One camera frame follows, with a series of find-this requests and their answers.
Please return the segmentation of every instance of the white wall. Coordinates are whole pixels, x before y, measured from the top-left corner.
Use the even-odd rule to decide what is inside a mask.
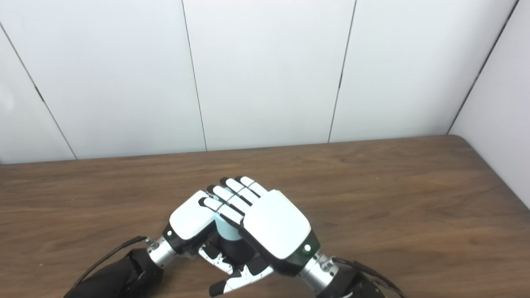
[[[530,207],[530,1],[517,5],[450,133]]]
[[[185,0],[209,150],[325,143],[354,0]]]
[[[205,149],[181,2],[2,0],[0,22],[78,158]]]
[[[2,0],[0,22],[84,159],[444,134],[513,3]]]
[[[0,29],[0,163],[74,155]]]
[[[446,134],[513,0],[358,0],[330,141]]]

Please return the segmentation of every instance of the black cable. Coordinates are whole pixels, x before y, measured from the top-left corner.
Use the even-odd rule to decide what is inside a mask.
[[[123,248],[125,248],[127,246],[130,246],[130,245],[132,245],[134,243],[137,243],[137,242],[144,241],[146,239],[147,239],[146,236],[136,236],[136,237],[134,237],[134,238],[132,238],[130,240],[125,241],[120,246],[116,247],[115,249],[111,250],[103,258],[101,258],[94,265],[92,265],[85,273],[83,273],[83,275],[81,275],[81,277],[74,283],[72,288],[74,288],[76,285],[78,285],[80,282],[82,282],[85,279],[85,277],[87,277],[88,274],[90,274],[90,272],[92,272],[97,266],[101,265],[101,263],[105,262],[107,259],[112,257],[113,254],[117,253],[118,251],[120,251],[121,249],[123,249]]]
[[[381,284],[393,291],[395,291],[401,298],[407,298],[407,296],[398,288],[398,286],[396,286],[396,284],[394,284],[393,282],[390,281],[390,279],[386,278],[384,275],[382,275],[381,273],[373,270],[372,268],[366,266],[366,265],[363,265],[357,261],[349,261],[349,260],[344,260],[344,259],[340,259],[340,258],[337,258],[337,257],[332,257],[331,258],[332,261],[334,262],[337,262],[337,263],[342,263],[342,264],[345,264],[345,265],[348,265],[350,266],[351,268],[353,269],[356,269],[362,273],[366,273],[368,275],[371,275],[373,277],[376,277],[378,279],[380,279],[384,284]]]

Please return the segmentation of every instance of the panel seam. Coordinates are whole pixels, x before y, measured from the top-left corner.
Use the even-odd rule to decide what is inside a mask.
[[[68,140],[66,139],[66,136],[65,134],[63,133],[63,130],[61,129],[61,127],[59,126],[59,123],[57,123],[57,120],[55,119],[55,116],[54,114],[51,112],[50,110],[50,107],[48,106],[48,104],[46,103],[46,101],[44,100],[44,97],[42,96],[42,93],[40,93],[40,90],[39,88],[37,88],[37,85],[35,84],[35,81],[33,80],[33,77],[31,76],[30,72],[28,71],[28,68],[26,67],[26,65],[24,64],[24,61],[22,61],[22,58],[20,57],[19,55],[19,52],[16,50],[15,48],[15,45],[13,44],[11,38],[9,37],[9,35],[7,34],[7,31],[5,30],[4,26],[2,25],[2,22],[0,22],[0,29],[2,29],[2,32],[4,32],[6,38],[7,38],[7,41],[9,42],[9,44],[11,45],[11,48],[13,48],[13,51],[15,51],[15,54],[17,56],[17,58],[19,59],[20,61],[20,64],[22,65],[22,67],[24,68],[24,71],[26,72],[26,74],[28,75],[30,81],[31,81],[31,84],[33,84],[33,87],[35,88],[35,91],[37,92],[37,95],[40,97],[40,100],[42,101],[42,103],[44,103],[44,106],[46,107],[46,109],[48,110],[48,113],[50,114],[51,118],[53,119],[54,123],[55,123],[55,126],[57,126],[57,129],[59,130],[59,132],[61,133],[61,135],[63,136],[63,139],[65,140],[65,143],[66,145],[68,146],[68,148],[70,149],[72,155],[74,156],[75,159],[78,159],[77,156],[75,155],[75,152],[74,150],[72,149],[72,146],[70,146],[70,143],[68,142]]]
[[[184,8],[184,0],[181,0],[180,3],[182,4],[182,14],[184,15],[184,25],[186,27],[186,37],[188,38],[188,48],[190,50],[190,60],[191,60],[191,70],[193,72],[193,82],[195,84],[195,94],[197,95],[197,103],[199,105],[199,116],[200,116],[200,123],[202,126],[202,137],[204,138],[204,148],[206,151],[208,151],[208,145],[206,143],[206,133],[204,130],[204,121],[202,119],[202,109],[200,106],[200,99],[199,99],[199,89],[197,88],[197,77],[195,76],[195,65],[193,64],[193,54],[191,53],[191,42],[190,42],[190,32],[188,31],[188,20],[186,19],[186,10]]]
[[[451,129],[452,129],[453,126],[455,125],[456,119],[457,119],[458,116],[460,115],[460,112],[462,112],[462,108],[464,108],[464,105],[465,105],[467,99],[469,98],[469,95],[470,95],[471,92],[473,91],[473,88],[475,88],[475,84],[476,84],[476,82],[479,80],[479,77],[480,77],[480,75],[482,74],[482,71],[484,70],[484,67],[486,66],[486,63],[488,63],[488,60],[490,59],[491,53],[492,53],[493,50],[495,49],[495,46],[497,45],[497,42],[498,42],[499,39],[500,39],[500,36],[501,36],[502,33],[504,32],[504,29],[506,28],[506,25],[507,25],[508,22],[510,21],[511,15],[514,13],[515,8],[517,7],[517,4],[519,4],[519,0],[516,0],[516,1],[515,1],[515,4],[514,4],[514,7],[511,8],[510,13],[508,14],[508,17],[506,18],[506,21],[505,21],[504,24],[502,25],[502,28],[500,29],[500,32],[499,32],[499,34],[497,35],[497,38],[495,39],[495,42],[494,42],[493,45],[491,46],[491,49],[490,49],[490,51],[488,52],[488,55],[486,56],[486,59],[485,59],[484,62],[482,63],[482,66],[480,67],[480,70],[479,70],[479,72],[477,73],[477,75],[476,75],[476,77],[475,77],[475,80],[474,80],[473,83],[471,84],[471,87],[469,88],[469,90],[468,90],[466,96],[464,97],[464,101],[463,101],[462,104],[460,105],[460,108],[458,109],[458,112],[456,112],[455,118],[453,119],[453,122],[451,122],[451,125],[449,126],[449,129],[447,130],[446,135],[448,135],[448,134],[451,132]]]
[[[329,144],[329,142],[331,140],[331,132],[333,130],[333,123],[335,121],[335,112],[337,110],[337,102],[339,101],[339,93],[340,93],[340,88],[341,88],[341,85],[342,85],[342,77],[343,77],[343,74],[344,74],[344,65],[346,63],[346,56],[348,54],[348,46],[350,45],[351,28],[353,27],[353,24],[354,24],[354,16],[355,16],[355,8],[356,7],[357,7],[357,0],[355,0],[354,9],[351,12],[350,30],[348,31],[348,39],[346,40],[346,49],[344,50],[344,59],[342,60],[342,68],[340,70],[339,85],[337,87],[337,95],[335,96],[335,105],[333,106],[333,115],[331,116],[331,125],[330,125],[330,133],[328,135],[328,144]]]

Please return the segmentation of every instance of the wooden tabletop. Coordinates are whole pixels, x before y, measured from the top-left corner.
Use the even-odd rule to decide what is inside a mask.
[[[0,296],[62,297],[112,248],[158,238],[195,191],[239,175],[290,198],[324,253],[411,298],[530,296],[530,213],[456,136],[1,165]],[[177,260],[153,297],[208,297],[224,277]],[[226,295],[249,296],[314,295],[276,274]]]

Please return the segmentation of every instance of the screw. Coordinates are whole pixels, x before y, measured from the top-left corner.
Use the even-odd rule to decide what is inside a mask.
[[[320,263],[320,269],[324,272],[328,272],[333,267],[333,260],[331,258]]]
[[[145,243],[147,243],[147,245],[151,245],[151,244],[155,243],[155,241],[153,239],[151,239],[151,237],[147,237],[144,241],[145,241]]]

